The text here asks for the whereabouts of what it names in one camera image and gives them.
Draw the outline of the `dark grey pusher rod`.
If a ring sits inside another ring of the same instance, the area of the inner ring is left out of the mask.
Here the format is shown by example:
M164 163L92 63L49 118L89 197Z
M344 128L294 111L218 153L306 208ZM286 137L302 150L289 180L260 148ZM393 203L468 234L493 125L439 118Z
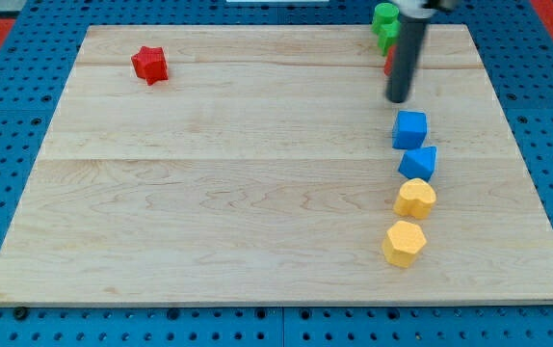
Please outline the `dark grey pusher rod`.
M386 98L393 103L408 99L429 22L428 18L400 15L400 33L385 91Z

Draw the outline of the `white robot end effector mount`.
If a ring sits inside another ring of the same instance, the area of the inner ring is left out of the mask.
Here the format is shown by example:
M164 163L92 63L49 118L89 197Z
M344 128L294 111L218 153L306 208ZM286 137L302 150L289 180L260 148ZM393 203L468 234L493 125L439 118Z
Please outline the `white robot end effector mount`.
M460 0L392 0L392 3L407 17L431 18L437 11L453 11Z

